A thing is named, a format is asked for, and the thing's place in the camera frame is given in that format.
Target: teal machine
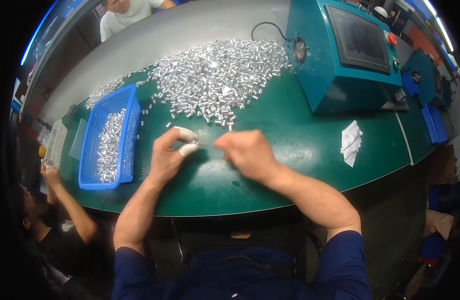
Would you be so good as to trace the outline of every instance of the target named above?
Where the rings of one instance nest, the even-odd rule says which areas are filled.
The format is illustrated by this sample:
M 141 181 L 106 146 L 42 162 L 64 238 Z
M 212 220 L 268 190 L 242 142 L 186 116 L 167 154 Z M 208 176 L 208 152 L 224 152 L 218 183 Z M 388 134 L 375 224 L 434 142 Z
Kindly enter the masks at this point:
M 289 59 L 312 111 L 378 110 L 401 88 L 395 36 L 361 5 L 292 0 Z
M 442 105 L 442 82 L 440 72 L 425 52 L 419 48 L 405 63 L 413 83 L 418 87 L 417 96 L 422 106 L 426 104 Z

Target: red emergency stop button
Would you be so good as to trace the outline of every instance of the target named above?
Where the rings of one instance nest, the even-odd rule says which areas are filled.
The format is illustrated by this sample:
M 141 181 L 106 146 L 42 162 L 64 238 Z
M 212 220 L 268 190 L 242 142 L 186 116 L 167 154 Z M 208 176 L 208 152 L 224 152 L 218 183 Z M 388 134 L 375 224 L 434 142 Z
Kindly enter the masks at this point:
M 393 33 L 389 33 L 387 35 L 387 42 L 389 42 L 390 45 L 397 45 L 397 38 L 395 38 L 395 35 Z

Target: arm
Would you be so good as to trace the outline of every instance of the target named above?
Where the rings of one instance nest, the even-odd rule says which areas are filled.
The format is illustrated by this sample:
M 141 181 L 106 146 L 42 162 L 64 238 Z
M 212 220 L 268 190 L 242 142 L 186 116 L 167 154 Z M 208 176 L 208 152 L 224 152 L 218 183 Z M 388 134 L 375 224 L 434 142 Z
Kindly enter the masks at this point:
M 304 176 L 279 164 L 275 177 L 264 183 L 289 198 L 309 219 L 327 228 L 327 240 L 342 231 L 357 231 L 360 216 L 337 190 L 317 179 Z
M 53 206 L 56 206 L 58 204 L 57 195 L 55 194 L 55 191 L 52 189 L 52 187 L 48 184 L 46 172 L 43 171 L 42 174 L 43 174 L 43 179 L 45 180 L 45 185 L 47 186 L 47 190 L 48 190 L 47 202 Z
M 158 8 L 165 10 L 167 8 L 174 7 L 174 6 L 177 6 L 177 5 L 173 3 L 172 0 L 163 0 L 162 4 L 160 4 Z
M 58 169 L 53 166 L 47 166 L 45 169 L 48 184 L 55 192 L 61 205 L 70 215 L 70 219 L 76 227 L 76 230 L 85 244 L 88 244 L 96 233 L 96 224 L 85 212 L 78 202 L 65 190 L 60 182 Z
M 196 138 L 192 131 L 175 126 L 155 140 L 150 172 L 128 201 L 115 225 L 115 251 L 128 247 L 144 255 L 142 240 L 152 223 L 156 201 L 163 186 L 177 174 L 183 159 L 198 149 L 198 145 L 191 143 L 186 143 L 179 151 L 173 151 L 170 147 L 177 140 L 193 141 Z
M 102 43 L 105 42 L 107 39 L 109 39 L 113 35 L 113 30 L 107 24 L 106 16 L 107 16 L 106 14 L 103 15 L 100 21 L 100 35 L 101 35 Z
M 245 177 L 286 196 L 309 219 L 326 227 L 327 240 L 347 230 L 361 234 L 359 214 L 348 200 L 328 184 L 279 164 L 259 130 L 228 132 L 215 147 Z

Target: person in black shirt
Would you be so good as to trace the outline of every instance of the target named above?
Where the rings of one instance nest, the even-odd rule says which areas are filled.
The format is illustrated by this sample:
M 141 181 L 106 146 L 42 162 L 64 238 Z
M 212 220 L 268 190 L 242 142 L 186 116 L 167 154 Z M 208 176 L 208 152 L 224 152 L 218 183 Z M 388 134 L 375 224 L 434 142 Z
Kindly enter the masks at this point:
M 104 251 L 97 225 L 78 202 L 63 188 L 58 169 L 43 171 L 47 203 L 23 189 L 23 227 L 38 242 L 46 260 L 68 276 L 94 277 L 105 273 Z M 57 218 L 57 211 L 68 218 Z

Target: pile of metal parts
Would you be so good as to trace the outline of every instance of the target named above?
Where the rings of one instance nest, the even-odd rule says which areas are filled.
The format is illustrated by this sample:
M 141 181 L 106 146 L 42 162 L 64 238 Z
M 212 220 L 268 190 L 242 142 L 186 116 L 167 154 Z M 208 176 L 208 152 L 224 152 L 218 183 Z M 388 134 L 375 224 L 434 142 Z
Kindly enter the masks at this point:
M 125 118 L 126 109 L 108 115 L 108 120 L 98 136 L 100 145 L 98 146 L 98 160 L 96 166 L 98 175 L 103 183 L 112 183 L 117 176 L 117 156 L 120 135 Z
M 116 89 L 119 89 L 120 87 L 124 86 L 125 83 L 123 82 L 123 78 L 120 77 L 119 79 L 110 81 L 106 85 L 101 86 L 99 89 L 97 89 L 95 92 L 93 92 L 89 97 L 88 100 L 86 100 L 85 107 L 87 110 L 91 110 L 93 106 L 103 97 L 108 95 L 109 93 L 112 93 Z
M 172 119 L 185 114 L 232 130 L 234 107 L 244 110 L 282 68 L 291 68 L 276 41 L 226 40 L 164 57 L 151 75 L 161 93 L 153 104 L 170 105 Z

